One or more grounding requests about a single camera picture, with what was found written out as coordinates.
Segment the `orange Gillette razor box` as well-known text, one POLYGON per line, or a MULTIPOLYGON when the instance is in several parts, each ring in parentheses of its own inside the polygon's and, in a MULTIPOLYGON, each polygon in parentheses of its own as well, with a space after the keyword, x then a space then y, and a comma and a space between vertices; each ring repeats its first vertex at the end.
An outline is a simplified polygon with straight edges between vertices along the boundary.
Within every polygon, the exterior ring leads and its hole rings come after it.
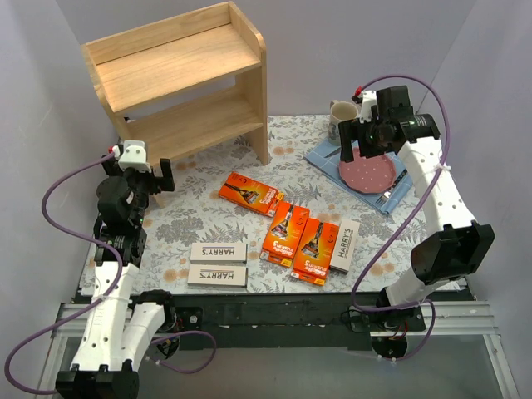
POLYGON ((233 171, 221 186, 219 196, 257 214, 273 217, 284 193, 233 171))
POLYGON ((282 201, 263 241, 260 258, 290 268, 309 215, 307 208, 282 201))
POLYGON ((291 277, 323 286, 337 241, 339 227, 308 219, 293 260, 291 277))

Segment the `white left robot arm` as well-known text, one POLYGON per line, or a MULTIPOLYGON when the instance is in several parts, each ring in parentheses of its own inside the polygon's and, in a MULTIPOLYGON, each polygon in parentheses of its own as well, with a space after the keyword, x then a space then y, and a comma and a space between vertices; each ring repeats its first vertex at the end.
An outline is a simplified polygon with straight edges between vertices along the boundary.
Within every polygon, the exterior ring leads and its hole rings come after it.
POLYGON ((56 389, 64 398, 135 398, 140 362, 155 333, 170 331, 177 321, 170 295, 143 294, 131 305, 131 291, 147 241, 143 229, 152 194, 173 191, 170 161, 160 160, 162 174, 121 170, 104 162, 107 174, 96 189, 98 218, 93 233, 95 287, 80 347, 69 370, 59 372, 56 389))

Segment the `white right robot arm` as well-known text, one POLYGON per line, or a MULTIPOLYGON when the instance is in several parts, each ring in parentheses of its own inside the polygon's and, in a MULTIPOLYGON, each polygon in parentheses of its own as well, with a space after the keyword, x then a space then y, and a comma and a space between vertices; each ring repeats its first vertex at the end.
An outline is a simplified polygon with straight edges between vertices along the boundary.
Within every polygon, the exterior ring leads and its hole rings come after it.
POLYGON ((420 196, 417 208, 426 219, 427 237, 411 251, 411 267, 382 290, 375 308, 377 323, 391 331, 406 321, 405 308, 475 273, 495 233, 490 225, 479 224, 467 208, 443 159, 446 145, 436 122, 429 114, 414 112, 406 86, 359 88, 352 99, 360 104, 361 114, 339 126, 341 160, 354 161, 347 153, 354 141, 363 158, 394 153, 411 177, 420 196))

